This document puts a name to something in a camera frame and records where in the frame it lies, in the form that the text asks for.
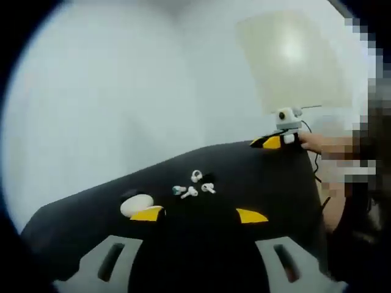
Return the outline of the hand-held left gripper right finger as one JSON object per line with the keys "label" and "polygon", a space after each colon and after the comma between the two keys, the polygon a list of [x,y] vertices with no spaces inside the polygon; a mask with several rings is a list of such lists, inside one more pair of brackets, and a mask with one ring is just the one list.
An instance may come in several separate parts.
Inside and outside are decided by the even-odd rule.
{"label": "hand-held left gripper right finger", "polygon": [[249,232],[264,217],[235,208],[219,210],[220,292],[343,292],[311,253],[288,236],[256,240]]}

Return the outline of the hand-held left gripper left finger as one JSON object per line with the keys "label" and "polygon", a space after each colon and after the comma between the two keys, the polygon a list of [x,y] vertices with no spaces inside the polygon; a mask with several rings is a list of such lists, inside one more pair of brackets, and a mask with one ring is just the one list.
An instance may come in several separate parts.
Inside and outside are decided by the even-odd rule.
{"label": "hand-held left gripper left finger", "polygon": [[61,292],[180,292],[183,207],[153,206],[70,252]]}

